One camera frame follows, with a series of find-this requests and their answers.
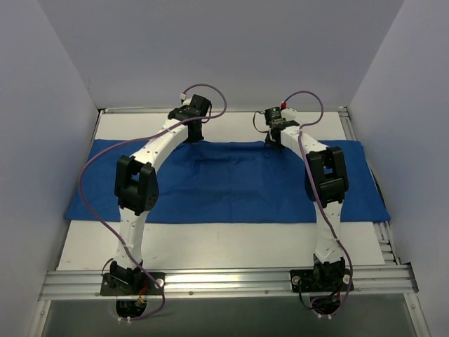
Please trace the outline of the blue surgical drape cloth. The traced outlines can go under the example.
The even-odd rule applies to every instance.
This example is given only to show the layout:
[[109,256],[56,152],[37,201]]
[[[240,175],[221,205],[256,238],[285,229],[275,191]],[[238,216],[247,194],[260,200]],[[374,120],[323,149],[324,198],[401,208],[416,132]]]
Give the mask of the blue surgical drape cloth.
[[[116,163],[142,147],[136,142],[96,140],[82,191],[65,213],[67,220],[108,223],[120,219],[114,194]],[[160,195],[149,223],[313,223],[314,205],[304,189],[303,161],[291,150],[263,142],[179,145],[157,172]]]

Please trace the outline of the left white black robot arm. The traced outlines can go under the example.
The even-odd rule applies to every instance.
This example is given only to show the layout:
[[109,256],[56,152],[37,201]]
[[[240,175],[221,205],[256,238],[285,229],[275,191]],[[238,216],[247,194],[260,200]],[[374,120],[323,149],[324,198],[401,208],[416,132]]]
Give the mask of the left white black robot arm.
[[211,111],[208,99],[194,95],[172,110],[158,133],[131,156],[116,164],[114,194],[118,198],[120,243],[110,266],[116,286],[125,294],[136,293],[142,284],[142,240],[149,211],[159,198],[157,171],[181,143],[203,140],[201,117]]

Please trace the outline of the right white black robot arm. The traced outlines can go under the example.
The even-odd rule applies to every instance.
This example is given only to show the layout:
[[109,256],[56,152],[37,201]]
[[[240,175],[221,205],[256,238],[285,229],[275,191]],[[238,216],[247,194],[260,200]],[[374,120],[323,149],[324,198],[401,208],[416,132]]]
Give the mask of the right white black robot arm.
[[329,289],[346,274],[340,245],[341,211],[349,180],[340,147],[329,147],[304,133],[296,121],[284,118],[267,123],[266,143],[292,150],[303,160],[304,188],[316,210],[316,247],[311,280],[318,289]]

